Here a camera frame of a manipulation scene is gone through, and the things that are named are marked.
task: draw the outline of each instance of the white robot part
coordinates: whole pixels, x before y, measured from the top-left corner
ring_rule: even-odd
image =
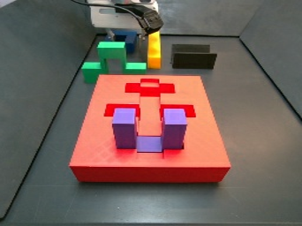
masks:
[[[140,4],[147,8],[158,11],[156,0],[88,0],[90,4]],[[130,13],[116,13],[114,8],[91,7],[91,21],[98,28],[120,28],[140,31],[140,25]]]

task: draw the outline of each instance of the blue block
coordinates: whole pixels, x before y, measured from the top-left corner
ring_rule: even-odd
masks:
[[[165,109],[162,146],[163,149],[182,149],[186,136],[186,112],[183,109]]]
[[[118,149],[136,149],[136,110],[116,109],[112,128]]]
[[[136,32],[114,31],[114,34],[116,36],[116,41],[126,42],[126,52],[128,54],[134,53],[136,51]],[[112,41],[110,36],[106,37],[104,41]]]
[[[139,153],[161,153],[161,152],[163,152],[161,137],[138,136],[136,137],[136,152],[139,152]]]

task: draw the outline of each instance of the yellow block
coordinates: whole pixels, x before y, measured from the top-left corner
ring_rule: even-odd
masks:
[[[147,68],[161,69],[161,67],[162,67],[161,35],[159,32],[155,32],[148,35]]]

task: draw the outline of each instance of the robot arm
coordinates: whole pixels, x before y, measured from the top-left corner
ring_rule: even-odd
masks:
[[[146,36],[165,25],[158,14],[156,0],[87,0],[84,5],[91,6],[91,21],[95,27],[140,28],[142,35]]]

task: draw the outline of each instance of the red base platform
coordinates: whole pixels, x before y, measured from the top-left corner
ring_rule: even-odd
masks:
[[[185,149],[116,149],[112,108],[119,106],[136,109],[138,133],[147,136],[161,134],[165,108],[186,109]],[[230,161],[201,77],[100,75],[70,168],[82,182],[222,181]]]

